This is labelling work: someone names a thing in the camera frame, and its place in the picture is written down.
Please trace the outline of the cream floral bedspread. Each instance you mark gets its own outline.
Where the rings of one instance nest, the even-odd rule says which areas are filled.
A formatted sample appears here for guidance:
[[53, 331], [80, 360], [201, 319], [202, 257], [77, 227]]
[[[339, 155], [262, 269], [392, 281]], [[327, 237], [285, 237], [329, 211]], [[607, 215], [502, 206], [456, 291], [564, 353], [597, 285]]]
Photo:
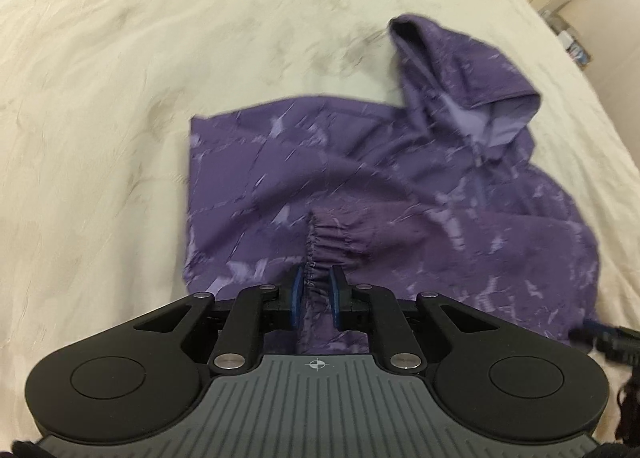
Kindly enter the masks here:
[[599, 241], [598, 312], [639, 324], [639, 172], [526, 0], [1, 0], [1, 444], [29, 371], [180, 298], [190, 120], [299, 94], [399, 104], [388, 21], [493, 44], [544, 98], [534, 162]]

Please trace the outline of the right cream nightstand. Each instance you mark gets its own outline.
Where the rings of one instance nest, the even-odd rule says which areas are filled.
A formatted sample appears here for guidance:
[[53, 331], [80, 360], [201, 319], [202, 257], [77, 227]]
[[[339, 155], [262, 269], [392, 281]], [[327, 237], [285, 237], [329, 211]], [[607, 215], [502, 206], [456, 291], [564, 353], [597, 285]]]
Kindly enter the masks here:
[[554, 10], [542, 10], [540, 16], [564, 51], [584, 72], [592, 62], [592, 55], [584, 44], [584, 29], [589, 18], [588, 0], [567, 0]]

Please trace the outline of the purple patterned hooded jacket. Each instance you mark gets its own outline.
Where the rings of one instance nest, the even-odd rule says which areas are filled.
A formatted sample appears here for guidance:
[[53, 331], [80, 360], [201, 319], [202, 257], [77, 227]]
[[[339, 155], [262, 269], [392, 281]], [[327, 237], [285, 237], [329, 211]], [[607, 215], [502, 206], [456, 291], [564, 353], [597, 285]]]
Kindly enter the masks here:
[[190, 293], [303, 271], [302, 353], [359, 353], [329, 271], [399, 299], [441, 293], [555, 340], [596, 313], [597, 240], [532, 162], [540, 94], [499, 50], [403, 14], [404, 102], [297, 96], [191, 121]]

